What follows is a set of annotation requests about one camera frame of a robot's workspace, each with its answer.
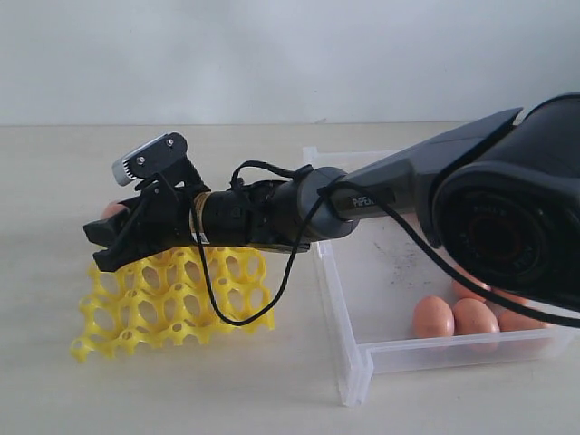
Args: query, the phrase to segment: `white wall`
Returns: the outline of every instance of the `white wall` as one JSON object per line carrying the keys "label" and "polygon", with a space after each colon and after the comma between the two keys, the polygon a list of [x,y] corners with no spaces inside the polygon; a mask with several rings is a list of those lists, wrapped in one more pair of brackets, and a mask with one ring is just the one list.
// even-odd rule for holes
{"label": "white wall", "polygon": [[3,0],[0,124],[469,120],[580,90],[578,0]]}

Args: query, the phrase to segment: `robotic arm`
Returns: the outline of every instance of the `robotic arm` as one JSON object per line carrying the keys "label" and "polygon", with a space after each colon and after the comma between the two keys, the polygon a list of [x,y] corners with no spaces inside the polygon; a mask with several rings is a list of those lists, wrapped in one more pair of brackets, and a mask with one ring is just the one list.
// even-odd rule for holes
{"label": "robotic arm", "polygon": [[[97,266],[113,272],[177,246],[197,245],[202,255],[203,246],[254,247],[294,258],[313,242],[350,236],[362,219],[387,215],[413,237],[400,217],[413,212],[429,244],[416,234],[415,241],[475,293],[486,291],[441,264],[433,249],[445,248],[482,282],[580,312],[580,92],[543,102],[516,125],[521,110],[468,123],[352,173],[250,160],[225,191],[211,191],[188,159],[185,139],[166,134],[113,164],[122,186],[140,180],[139,195],[84,231],[104,247],[94,254]],[[280,179],[246,185],[238,176],[244,167]],[[580,327],[495,294],[486,298]]]}

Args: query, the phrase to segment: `brown egg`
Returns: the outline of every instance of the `brown egg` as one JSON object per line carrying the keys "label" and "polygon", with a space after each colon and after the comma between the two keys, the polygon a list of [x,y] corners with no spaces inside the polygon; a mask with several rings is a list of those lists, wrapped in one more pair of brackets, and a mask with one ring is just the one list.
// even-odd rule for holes
{"label": "brown egg", "polygon": [[[527,331],[530,329],[546,329],[553,325],[539,320],[530,319],[524,315],[505,310],[498,318],[499,329],[502,333],[512,331]],[[550,344],[553,339],[550,337],[534,338],[522,340],[520,342],[509,342],[507,345],[513,346],[519,351],[539,351]]]}
{"label": "brown egg", "polygon": [[491,291],[497,295],[500,295],[501,297],[505,297],[506,299],[509,299],[510,301],[515,302],[516,304],[520,304],[520,305],[527,304],[527,299],[525,297],[518,296],[518,295],[512,295],[511,293],[504,292],[503,290],[499,290],[495,287],[492,287]]}
{"label": "brown egg", "polygon": [[[455,270],[457,270],[459,273],[464,275],[470,281],[473,281],[475,284],[479,285],[480,287],[483,287],[485,290],[491,289],[489,287],[489,285],[482,283],[478,279],[474,278],[472,275],[468,274],[461,266],[455,266]],[[475,299],[475,300],[480,301],[480,302],[485,301],[484,297],[481,297],[480,295],[473,293],[466,286],[460,284],[459,282],[457,282],[455,280],[452,281],[451,285],[452,285],[453,291],[455,292],[455,294],[457,295],[457,297],[459,299],[470,298],[470,299]]]}
{"label": "brown egg", "polygon": [[[459,300],[453,306],[455,332],[457,335],[495,334],[499,332],[496,316],[481,301],[471,298]],[[498,343],[481,343],[470,346],[479,353],[493,352]]]}
{"label": "brown egg", "polygon": [[110,218],[113,215],[123,211],[126,207],[117,202],[109,204],[101,213],[101,219]]}
{"label": "brown egg", "polygon": [[424,297],[415,306],[413,331],[417,338],[451,337],[454,330],[451,307],[440,297]]}

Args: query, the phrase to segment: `white table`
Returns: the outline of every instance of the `white table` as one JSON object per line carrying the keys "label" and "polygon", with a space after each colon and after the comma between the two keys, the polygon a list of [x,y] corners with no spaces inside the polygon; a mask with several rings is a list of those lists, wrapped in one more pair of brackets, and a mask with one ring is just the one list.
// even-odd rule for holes
{"label": "white table", "polygon": [[[296,261],[273,332],[112,361],[91,353],[85,364],[69,354],[90,291],[82,224],[132,195],[111,175],[124,152],[180,131],[222,189],[242,160],[295,168],[303,146],[399,148],[452,126],[0,129],[0,433],[577,433],[578,343],[551,361],[377,376],[366,404],[342,407],[310,254]],[[285,260],[268,256],[273,289]]]}

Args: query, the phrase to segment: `clear plastic bin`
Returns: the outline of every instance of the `clear plastic bin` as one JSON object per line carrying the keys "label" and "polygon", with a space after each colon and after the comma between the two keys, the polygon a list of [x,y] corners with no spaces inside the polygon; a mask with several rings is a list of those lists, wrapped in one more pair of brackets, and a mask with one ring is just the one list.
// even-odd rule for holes
{"label": "clear plastic bin", "polygon": [[[304,148],[304,162],[352,171],[394,152],[320,153]],[[406,218],[419,228],[413,217]],[[413,338],[412,312],[422,297],[438,295],[450,304],[457,298],[450,278],[388,217],[364,220],[352,235],[317,243],[313,251],[346,406],[363,404],[374,374],[553,357],[575,336],[575,330],[551,327]],[[498,343],[493,352],[474,349],[474,344],[490,342]]]}

